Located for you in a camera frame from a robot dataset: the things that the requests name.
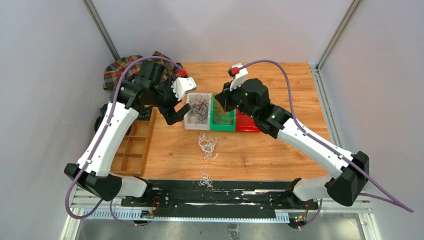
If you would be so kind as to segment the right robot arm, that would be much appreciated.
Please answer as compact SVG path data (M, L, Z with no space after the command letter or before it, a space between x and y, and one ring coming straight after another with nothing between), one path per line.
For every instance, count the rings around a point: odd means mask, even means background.
M328 176L294 179L282 194L282 201L297 209L312 199L331 198L346 207L353 205L368 179L369 157L344 150L302 125L292 113L271 103L268 88L257 78L236 89L223 86L214 98L226 111L239 110L253 119L256 127L274 139L288 143L323 167Z

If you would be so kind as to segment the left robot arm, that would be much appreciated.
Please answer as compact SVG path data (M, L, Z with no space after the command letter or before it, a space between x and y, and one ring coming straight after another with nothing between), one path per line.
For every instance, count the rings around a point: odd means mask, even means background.
M72 182L103 201L133 197L140 206L149 206L153 193L146 180L112 173L113 159L127 131L146 107L156 107L168 125L181 122L190 106L175 110L183 97L197 88L192 77L176 73L163 79L165 67L151 60L141 62L137 74L123 79L111 94L107 111L91 143L77 163L68 163L64 174Z

